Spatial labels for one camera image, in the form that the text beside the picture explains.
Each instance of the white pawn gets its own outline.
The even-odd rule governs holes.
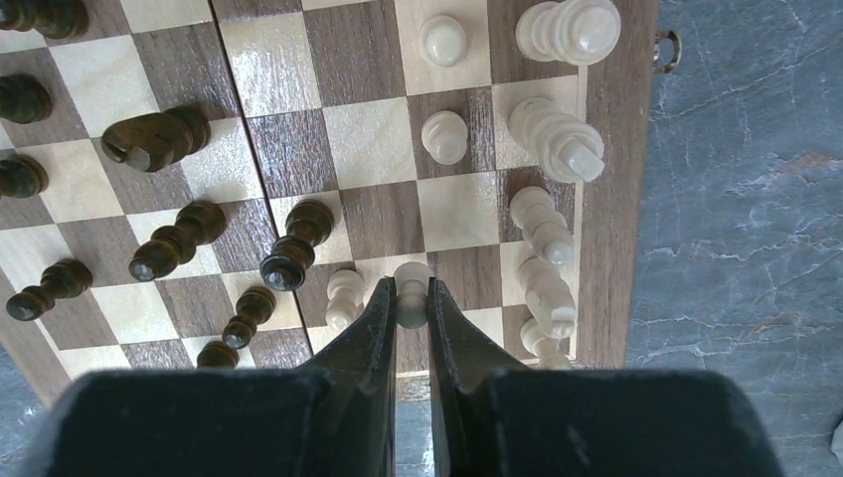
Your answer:
[[[421,26],[419,38],[421,54],[438,67],[456,65],[468,50],[468,39],[462,25],[445,15],[427,20]]]
[[[366,282],[353,270],[339,270],[328,280],[328,311],[325,321],[334,331],[343,331],[363,313]]]
[[[512,198],[509,213],[536,255],[561,266],[574,257],[574,238],[565,216],[554,205],[551,195],[541,187],[525,187]]]
[[[524,289],[527,308],[545,336],[555,340],[570,338],[577,324],[577,305],[559,270],[533,257],[518,268],[518,282]]]
[[[556,181],[591,182],[605,168],[600,133],[548,99],[533,97],[515,106],[508,126],[515,142]]]
[[[559,341],[545,336],[535,318],[530,318],[521,326],[521,343],[527,351],[539,358],[539,368],[547,370],[571,368],[571,360],[559,352]]]
[[[432,276],[430,267],[417,261],[396,268],[399,325],[415,330],[427,322],[427,287]]]
[[[586,67],[614,50],[620,38],[620,13],[611,0],[540,3],[521,16],[515,38],[521,53],[531,60]]]
[[[440,111],[421,128],[421,144],[434,161],[452,166],[468,151],[468,126],[451,111]]]

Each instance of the dark pawn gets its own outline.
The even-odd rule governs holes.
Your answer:
[[[263,282],[278,291],[295,290],[304,283],[304,272],[316,258],[313,248],[331,235],[334,216],[327,206],[305,201],[290,211],[286,228],[286,236],[272,244],[269,256],[260,263]]]
[[[257,333],[257,325],[266,323],[275,310],[275,296],[263,287],[252,287],[237,302],[237,316],[223,330],[223,341],[239,350],[249,345]]]
[[[237,351],[229,348],[222,341],[212,341],[196,357],[197,368],[233,369],[240,362]]]
[[[32,321],[56,306],[56,300],[75,298],[90,288],[93,276],[90,270],[72,259],[59,260],[41,275],[41,285],[27,286],[6,302],[6,311],[12,318]]]
[[[26,156],[0,161],[0,197],[25,199],[47,189],[47,172]]]
[[[210,136],[211,125],[201,112],[179,106],[111,124],[101,143],[112,161],[156,172],[202,149]]]
[[[46,119],[51,112],[50,94],[36,79],[27,75],[0,78],[0,117],[29,124]]]
[[[77,37],[87,30],[82,0],[0,0],[0,30],[32,29],[53,40]]]
[[[198,245],[211,243],[225,230],[222,209],[210,202],[192,202],[179,211],[174,226],[157,229],[140,246],[129,263],[129,273],[138,281],[167,276],[176,266],[192,260]]]

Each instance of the chess piece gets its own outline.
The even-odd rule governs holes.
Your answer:
[[[417,261],[396,268],[399,325],[415,330],[427,322],[427,288],[431,277],[430,267]]]
[[[438,67],[456,65],[468,50],[468,40],[462,25],[444,15],[427,20],[421,26],[419,38],[421,55]]]
[[[304,283],[305,270],[316,259],[315,246],[324,243],[334,228],[334,215],[322,203],[304,201],[292,208],[286,220],[286,235],[272,244],[260,263],[266,286],[291,291]]]
[[[197,201],[185,206],[174,226],[164,226],[135,252],[129,273],[138,281],[167,276],[196,255],[196,247],[218,239],[226,230],[226,216],[215,204]]]
[[[52,310],[56,300],[76,298],[92,283],[86,266],[72,259],[59,260],[44,270],[40,285],[27,286],[9,298],[6,311],[16,320],[32,321]]]
[[[591,182],[605,168],[605,146],[596,129],[564,114],[548,99],[534,97],[516,106],[508,126],[515,142],[537,157],[545,174],[556,181]]]
[[[197,368],[234,369],[240,362],[238,352],[222,341],[212,341],[196,357]]]
[[[530,318],[521,326],[521,343],[527,351],[539,358],[539,368],[546,370],[571,368],[571,360],[559,352],[559,341],[545,336],[535,318]]]
[[[101,141],[108,159],[156,172],[199,151],[210,137],[208,119],[196,109],[179,106],[111,124]]]
[[[452,166],[468,151],[468,126],[459,114],[440,111],[421,128],[421,145],[434,161]]]
[[[243,294],[235,304],[237,316],[229,320],[223,330],[223,341],[230,348],[239,350],[249,345],[257,325],[269,320],[275,310],[275,296],[261,286],[254,286]]]
[[[27,75],[0,78],[0,117],[29,124],[46,119],[51,112],[50,94],[36,79]]]
[[[47,171],[26,156],[0,161],[0,197],[25,199],[47,189]]]
[[[524,289],[527,308],[545,336],[555,340],[570,338],[577,323],[577,305],[559,270],[533,257],[518,268],[518,282]]]
[[[38,33],[52,40],[78,37],[87,30],[82,0],[0,0],[0,30]]]
[[[354,270],[339,270],[328,280],[328,309],[325,321],[334,331],[343,331],[363,313],[366,282]]]
[[[515,30],[518,48],[537,62],[593,65],[620,38],[620,13],[611,0],[544,2],[524,12]]]
[[[512,198],[509,212],[536,255],[560,266],[574,257],[574,238],[554,206],[551,195],[541,187],[525,187]]]

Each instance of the dark square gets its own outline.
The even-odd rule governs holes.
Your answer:
[[[491,87],[409,96],[407,103],[419,179],[494,170],[495,123]],[[434,161],[422,145],[424,123],[440,111],[459,114],[468,126],[468,151],[461,161],[452,166],[443,166]]]

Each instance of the chess board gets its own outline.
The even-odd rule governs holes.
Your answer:
[[[616,0],[620,44],[589,68],[519,53],[515,25],[535,0],[85,3],[81,38],[0,32],[0,75],[36,77],[55,103],[43,122],[0,127],[0,159],[26,154],[50,176],[40,196],[0,201],[0,298],[37,284],[60,258],[75,257],[94,277],[91,290],[35,322],[2,318],[4,347],[45,402],[92,370],[193,367],[240,294],[261,284],[260,260],[304,198],[328,205],[335,228],[302,288],[276,293],[240,368],[295,367],[336,336],[325,322],[334,271],[356,269],[368,298],[411,260],[427,263],[472,323],[530,363],[519,338],[530,314],[516,281],[530,250],[508,211],[529,185],[551,193],[577,243],[562,275],[579,304],[578,332],[561,350],[590,366],[622,363],[655,0]],[[418,31],[437,14],[469,38],[453,68],[419,52]],[[555,183],[514,143],[509,111],[536,95],[601,132],[607,169],[595,183]],[[211,121],[202,151],[155,174],[104,157],[98,138],[111,123],[188,104]],[[433,162],[421,144],[424,121],[444,109],[469,129],[469,151],[454,166]],[[226,232],[171,275],[135,282],[134,251],[194,199],[223,208]],[[408,398],[423,395],[426,333],[399,330]]]

